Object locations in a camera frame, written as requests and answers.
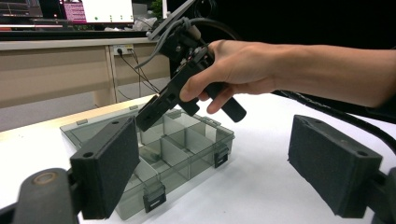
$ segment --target desk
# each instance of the desk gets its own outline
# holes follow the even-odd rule
[[[0,41],[0,108],[90,91],[96,105],[119,102],[117,87],[139,78],[115,56],[114,45],[133,46],[143,62],[156,42],[144,37]],[[132,55],[124,57],[136,66]],[[169,60],[163,55],[143,70],[148,79],[170,77]]]
[[[376,137],[338,119],[273,94],[237,95],[247,116],[233,123],[223,112],[210,115],[234,131],[230,159],[218,169],[208,169],[168,194],[168,200],[148,214],[144,211],[125,223],[370,223],[364,219],[336,217],[315,190],[288,163],[293,115],[320,119],[384,156],[381,171],[396,166],[393,152]],[[15,203],[21,182],[38,171],[70,167],[75,150],[60,126],[143,104],[149,97],[105,106],[0,133],[0,207]],[[200,102],[207,116],[208,102]],[[365,119],[396,137],[396,126]],[[116,212],[108,220],[81,223],[123,223]]]

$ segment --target electrical socket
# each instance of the electrical socket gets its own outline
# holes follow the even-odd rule
[[[114,55],[119,55],[118,50],[121,49],[122,50],[122,55],[125,54],[132,54],[132,52],[128,49],[133,49],[134,46],[131,45],[113,45],[113,52]]]

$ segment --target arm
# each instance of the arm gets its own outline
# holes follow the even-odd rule
[[[204,100],[205,86],[226,82],[209,113],[237,93],[297,91],[370,107],[396,94],[396,50],[238,41],[216,41],[209,47],[215,62],[190,78],[180,93],[183,101]]]

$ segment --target black 3d-printed block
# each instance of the black 3d-printed block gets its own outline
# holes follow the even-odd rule
[[[382,157],[332,126],[296,115],[291,131],[290,164],[340,217],[363,217],[363,187]]]
[[[83,217],[110,217],[140,162],[134,117],[107,124],[70,161],[74,178],[82,183]]]

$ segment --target clear plastic box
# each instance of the clear plastic box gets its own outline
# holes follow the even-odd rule
[[[64,135],[80,149],[113,119],[137,115],[139,106],[84,119],[61,127]],[[209,167],[228,160],[233,132],[220,123],[183,110],[169,110],[145,132],[137,129],[140,163],[134,170],[116,207],[122,219],[145,209],[151,211],[166,201],[166,194]]]

